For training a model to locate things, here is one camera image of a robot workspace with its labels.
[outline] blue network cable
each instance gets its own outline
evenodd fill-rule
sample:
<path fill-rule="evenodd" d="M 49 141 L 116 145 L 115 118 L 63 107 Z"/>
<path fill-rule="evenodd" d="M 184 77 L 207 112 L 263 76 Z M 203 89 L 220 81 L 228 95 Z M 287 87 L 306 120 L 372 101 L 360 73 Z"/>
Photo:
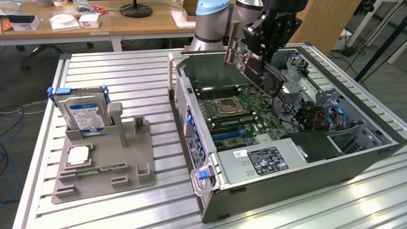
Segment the blue network cable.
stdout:
<path fill-rule="evenodd" d="M 13 181 L 15 181 L 15 190 L 11 193 L 11 195 L 4 199 L 4 201 L 0 203 L 0 206 L 8 201 L 11 200 L 15 195 L 19 193 L 19 189 L 20 189 L 20 185 L 19 185 L 19 176 L 17 176 L 17 172 L 15 170 L 15 166 L 13 166 L 13 160 L 12 158 L 8 156 L 8 153 L 5 151 L 0 151 L 0 154 L 7 157 L 9 163 L 11 163 L 11 167 L 12 167 L 12 172 L 13 172 Z"/>
<path fill-rule="evenodd" d="M 7 141 L 9 141 L 13 137 L 16 137 L 16 135 L 21 132 L 21 130 L 23 130 L 23 122 L 21 122 L 20 119 L 4 118 L 1 116 L 0 116 L 0 119 L 7 120 L 7 121 L 15 121 L 15 122 L 19 122 L 19 124 L 20 124 L 16 133 L 13 135 L 11 135 L 8 138 L 5 138 L 4 140 L 0 140 L 0 144 L 1 144 L 1 143 L 5 143 Z"/>
<path fill-rule="evenodd" d="M 8 142 L 13 137 L 16 137 L 16 135 L 21 132 L 21 129 L 23 129 L 23 122 L 20 119 L 13 119 L 13 118 L 4 118 L 0 116 L 0 119 L 3 120 L 7 120 L 7 121 L 15 121 L 19 123 L 19 129 L 16 131 L 15 134 L 12 134 L 8 138 L 5 138 L 4 140 L 0 141 L 0 146 L 1 146 L 1 150 L 0 150 L 0 155 L 4 156 L 5 158 L 5 163 L 11 163 L 11 167 L 12 167 L 12 172 L 13 172 L 13 181 L 15 181 L 15 190 L 13 192 L 11 193 L 11 195 L 0 202 L 0 206 L 8 201 L 11 200 L 15 195 L 19 193 L 19 189 L 20 189 L 20 185 L 19 185 L 19 176 L 17 176 L 17 172 L 16 172 L 16 169 L 15 169 L 15 165 L 13 165 L 13 160 L 12 158 L 9 157 L 8 153 L 5 152 L 5 149 L 1 145 L 1 143 L 5 143 Z"/>

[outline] chair wheel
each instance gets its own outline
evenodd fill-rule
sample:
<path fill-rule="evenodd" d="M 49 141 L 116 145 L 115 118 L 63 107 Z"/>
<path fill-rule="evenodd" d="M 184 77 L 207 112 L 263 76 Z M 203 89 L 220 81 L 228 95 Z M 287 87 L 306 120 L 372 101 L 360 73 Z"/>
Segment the chair wheel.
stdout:
<path fill-rule="evenodd" d="M 16 48 L 20 52 L 24 52 L 24 51 L 25 51 L 25 46 L 24 46 L 24 45 L 16 45 L 15 48 Z"/>
<path fill-rule="evenodd" d="M 21 65 L 20 69 L 24 71 L 24 72 L 29 72 L 31 71 L 31 67 L 28 65 Z"/>

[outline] warning label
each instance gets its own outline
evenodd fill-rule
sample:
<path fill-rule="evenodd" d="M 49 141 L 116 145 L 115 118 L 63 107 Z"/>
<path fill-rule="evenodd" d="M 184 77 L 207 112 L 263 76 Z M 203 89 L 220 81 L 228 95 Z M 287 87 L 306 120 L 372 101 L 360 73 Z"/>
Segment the warning label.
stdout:
<path fill-rule="evenodd" d="M 288 169 L 276 147 L 248 152 L 247 155 L 260 176 Z"/>

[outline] gray plastic stand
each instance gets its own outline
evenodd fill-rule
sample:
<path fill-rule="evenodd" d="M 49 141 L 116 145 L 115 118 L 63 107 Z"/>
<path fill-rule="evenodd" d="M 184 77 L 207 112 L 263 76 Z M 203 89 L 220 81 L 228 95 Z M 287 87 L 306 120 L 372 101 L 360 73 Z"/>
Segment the gray plastic stand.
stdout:
<path fill-rule="evenodd" d="M 104 135 L 84 137 L 80 130 L 65 131 L 53 204 L 155 185 L 149 123 L 144 117 L 123 123 L 121 113 L 121 103 L 108 104 L 115 125 L 105 127 Z M 69 150 L 77 146 L 88 147 L 88 159 L 79 165 L 71 165 Z"/>

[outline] wooden desk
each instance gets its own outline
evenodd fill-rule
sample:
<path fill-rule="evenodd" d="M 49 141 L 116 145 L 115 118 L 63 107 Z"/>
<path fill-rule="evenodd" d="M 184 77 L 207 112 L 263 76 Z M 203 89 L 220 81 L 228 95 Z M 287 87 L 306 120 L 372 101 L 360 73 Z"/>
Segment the wooden desk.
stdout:
<path fill-rule="evenodd" d="M 171 0 L 151 0 L 180 7 Z M 131 0 L 99 0 L 91 1 L 96 6 L 108 9 L 119 9 L 120 6 L 129 4 Z M 53 32 L 48 18 L 53 11 L 60 11 L 63 7 L 39 7 L 33 2 L 23 2 L 21 7 L 27 14 L 37 15 L 41 19 L 40 27 L 36 31 L 8 30 L 0 34 L 0 45 L 25 45 L 69 42 L 95 42 L 111 41 L 115 52 L 121 51 L 121 40 L 153 39 L 193 36 L 193 29 L 179 29 L 171 16 L 171 10 L 176 8 L 167 5 L 148 4 L 153 13 L 149 17 L 137 19 L 123 16 L 117 10 L 113 14 L 100 16 L 100 28 L 84 28 L 80 30 Z"/>
<path fill-rule="evenodd" d="M 123 5 L 129 4 L 131 0 L 113 0 L 111 6 L 119 9 Z M 152 8 L 152 15 L 145 18 L 128 18 L 120 13 L 112 15 L 112 28 L 115 35 L 129 34 L 157 34 L 157 33 L 180 33 L 192 32 L 195 29 L 180 29 L 173 22 L 171 11 L 180 10 L 181 5 L 169 0 L 139 0 L 137 3 L 145 4 Z"/>

